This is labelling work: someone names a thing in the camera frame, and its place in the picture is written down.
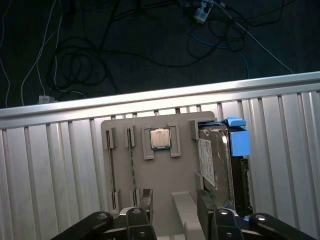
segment blue cable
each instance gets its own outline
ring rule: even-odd
[[[213,44],[211,44],[210,42],[203,41],[203,40],[197,38],[196,36],[194,36],[194,35],[191,33],[190,29],[188,28],[186,21],[184,20],[183,10],[182,10],[182,21],[183,21],[183,23],[184,23],[184,27],[185,27],[186,31],[188,32],[188,34],[189,34],[193,39],[197,40],[198,42],[203,43],[203,44],[206,44],[206,45],[211,46],[211,47],[218,48],[218,49],[230,49],[230,48],[227,47],[227,46],[216,46],[216,45],[213,45]],[[249,79],[249,66],[248,66],[248,62],[247,62],[245,56],[244,56],[241,52],[239,52],[239,51],[235,51],[235,52],[236,52],[237,54],[239,54],[239,55],[241,56],[241,58],[243,59],[243,61],[244,61],[244,63],[245,63],[245,67],[246,67],[246,75],[247,75],[247,78]]]

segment floor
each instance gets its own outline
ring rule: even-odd
[[[118,12],[131,9],[129,1],[121,1]],[[245,17],[271,11],[281,6],[279,0],[226,0],[226,4],[237,9]],[[0,16],[3,15],[8,0],[0,3]],[[22,106],[21,85],[26,74],[37,59],[42,45],[44,31],[52,1],[40,0],[12,0],[11,9],[5,18],[5,35],[0,56],[6,73],[10,79],[11,88],[8,95],[8,107]],[[48,34],[53,34],[59,25],[60,9],[58,1],[48,26]],[[294,73],[305,73],[320,70],[320,1],[296,0],[286,6],[280,22],[251,27],[248,31],[261,44],[271,51]],[[85,31],[90,41],[99,44],[106,27],[110,10],[100,12],[85,12]],[[261,17],[255,23],[277,19],[279,11],[266,17]],[[201,40],[216,43],[206,25],[198,27],[194,32]],[[82,14],[64,15],[60,29],[60,42],[70,36],[83,37]],[[168,65],[181,65],[195,60],[187,52],[188,33],[182,22],[181,10],[177,5],[148,10],[113,23],[110,27],[104,49],[130,51],[154,61]],[[47,71],[56,45],[56,35],[48,41],[38,62],[46,95],[61,101],[81,99],[78,93],[68,93],[51,90],[47,81]],[[196,54],[203,54],[210,47],[191,39],[190,49]],[[245,56],[249,78],[263,78],[287,75],[290,72],[276,62],[270,55],[260,48],[248,36],[245,37],[244,48],[241,53]],[[247,69],[244,60],[238,53],[217,49],[212,55],[188,67],[162,67],[136,56],[123,54],[105,54],[101,56],[108,70],[114,78],[118,88],[115,90],[109,79],[94,86],[72,85],[67,90],[81,91],[88,98],[113,95],[119,93],[133,93],[158,89],[193,86],[200,84],[228,82],[247,79]],[[92,61],[92,74],[87,83],[93,84],[104,77],[104,69],[100,62]],[[85,78],[90,72],[90,64],[81,60],[73,66],[76,72],[81,68],[81,76]],[[62,64],[64,71],[67,64]],[[66,80],[58,71],[57,84],[63,85]],[[0,71],[0,108],[5,108],[5,98],[8,83],[3,71]],[[34,105],[39,101],[39,95],[44,95],[36,69],[26,78],[23,86],[24,105]]]

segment tangled cable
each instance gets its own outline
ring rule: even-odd
[[[71,41],[79,41],[80,46],[73,42],[69,44]],[[65,81],[61,85],[57,84],[54,79],[56,56],[60,58],[58,69]],[[103,76],[95,82],[92,81],[94,68],[103,70]],[[58,45],[49,63],[46,79],[52,90],[66,90],[71,85],[97,86],[103,81],[109,80],[113,85],[114,92],[121,93],[98,48],[89,40],[77,36],[68,37]]]

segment white cable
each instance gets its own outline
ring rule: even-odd
[[[9,5],[8,5],[7,9],[5,10],[4,15],[2,17],[2,35],[1,35],[1,40],[0,40],[0,48],[1,48],[2,43],[4,42],[4,38],[5,38],[5,17],[11,7],[11,4],[12,4],[12,0],[9,1]]]
[[[57,50],[57,48],[58,48],[61,23],[62,23],[62,12],[61,12],[61,16],[60,16],[58,31],[57,31],[58,33],[57,33],[57,36],[56,36],[55,50]],[[54,78],[53,79],[54,79],[54,85],[56,85],[56,76],[57,76],[57,67],[58,67],[57,55],[56,54],[54,55],[54,60],[55,60],[55,70],[54,70]]]
[[[24,92],[24,84],[25,84],[25,82],[26,82],[29,74],[31,73],[31,71],[32,71],[33,68],[35,67],[35,65],[36,65],[36,68],[37,68],[37,72],[38,72],[40,84],[41,84],[41,87],[42,87],[42,89],[43,89],[43,95],[44,95],[44,96],[46,95],[46,90],[45,90],[45,88],[44,88],[44,86],[43,86],[43,84],[42,84],[42,80],[41,80],[41,76],[40,76],[40,71],[39,71],[39,67],[38,67],[38,62],[39,62],[39,59],[40,59],[41,56],[42,56],[43,49],[44,49],[46,43],[48,42],[48,41],[46,41],[46,37],[47,37],[47,32],[48,32],[48,27],[49,27],[49,23],[50,23],[50,20],[51,20],[52,12],[53,12],[53,9],[54,9],[54,6],[55,6],[56,2],[57,2],[57,0],[54,0],[54,1],[53,1],[52,7],[51,7],[51,10],[50,10],[48,22],[46,23],[46,26],[45,26],[45,32],[44,32],[44,38],[43,38],[42,46],[41,46],[40,51],[39,51],[39,53],[38,53],[38,57],[37,57],[35,63],[34,63],[33,66],[31,67],[30,71],[28,72],[28,74],[26,75],[26,77],[24,78],[24,80],[23,80],[23,82],[22,82],[22,84],[21,84],[20,93],[21,93],[21,101],[22,101],[22,105],[23,105],[23,106],[25,105],[25,103],[24,103],[24,93],[23,93],[23,92]]]
[[[229,13],[218,3],[214,2],[214,4],[216,4],[219,8],[221,8],[222,11],[224,11],[224,13],[233,20],[232,16],[229,15]],[[248,32],[243,26],[241,26],[239,23],[237,23],[235,20],[233,20],[235,24],[237,24],[239,26],[239,28],[241,28],[242,30],[244,30],[246,32],[246,34],[249,35],[250,38],[252,38],[263,50],[265,50],[271,57],[274,58],[274,60],[276,60],[279,64],[281,64],[285,69],[287,69],[291,74],[294,74],[294,72],[287,67],[282,61],[280,61],[278,58],[276,58],[268,49],[266,49],[254,36],[251,35],[250,32]]]
[[[6,8],[6,10],[5,10],[5,12],[4,12],[4,15],[3,15],[3,17],[2,17],[2,20],[1,20],[1,22],[2,22],[2,35],[1,35],[1,40],[0,40],[0,48],[2,47],[2,43],[4,42],[4,38],[5,38],[5,17],[6,17],[9,9],[10,9],[10,7],[11,7],[11,4],[12,4],[12,0],[9,1],[9,5],[8,5],[8,7]],[[2,70],[3,70],[3,73],[4,73],[4,76],[5,76],[6,80],[8,81],[8,89],[7,89],[6,95],[5,95],[5,107],[8,108],[8,96],[9,96],[11,84],[10,84],[10,80],[9,80],[9,77],[8,77],[7,72],[6,72],[6,70],[5,70],[5,67],[4,67],[4,64],[3,64],[3,62],[2,62],[1,57],[0,57],[0,64],[1,64],[1,67],[2,67]]]
[[[5,95],[5,107],[8,108],[8,96],[9,96],[9,92],[10,92],[10,80],[9,80],[8,75],[7,75],[7,73],[6,73],[4,64],[2,63],[1,57],[0,57],[0,64],[1,64],[1,67],[2,67],[2,69],[3,69],[3,73],[4,73],[4,75],[5,75],[5,78],[6,78],[6,80],[8,81],[8,89],[7,89],[6,95]]]
[[[44,46],[47,45],[47,43],[49,42],[49,40],[56,34],[56,32],[57,32],[57,31],[55,31],[55,32],[47,39],[47,41],[45,42]],[[23,80],[23,82],[22,82],[22,84],[21,84],[21,100],[22,100],[22,105],[23,105],[23,106],[24,106],[24,97],[23,97],[23,96],[24,96],[24,93],[23,93],[24,84],[25,84],[27,78],[29,77],[30,73],[32,72],[32,70],[35,68],[35,66],[36,66],[36,64],[37,64],[38,61],[39,61],[39,54],[38,54],[37,59],[35,60],[35,62],[34,62],[34,64],[32,65],[32,67],[30,68],[29,72],[26,74],[26,76],[25,76],[25,78],[24,78],[24,80]]]

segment beige fixture board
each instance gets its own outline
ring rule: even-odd
[[[136,205],[135,194],[139,204],[139,190],[153,189],[152,225],[157,236],[184,233],[171,193],[190,191],[196,201],[198,128],[192,124],[212,120],[215,115],[208,111],[103,121],[109,211],[116,214]],[[152,147],[152,133],[157,129],[160,134],[170,130],[170,148]]]

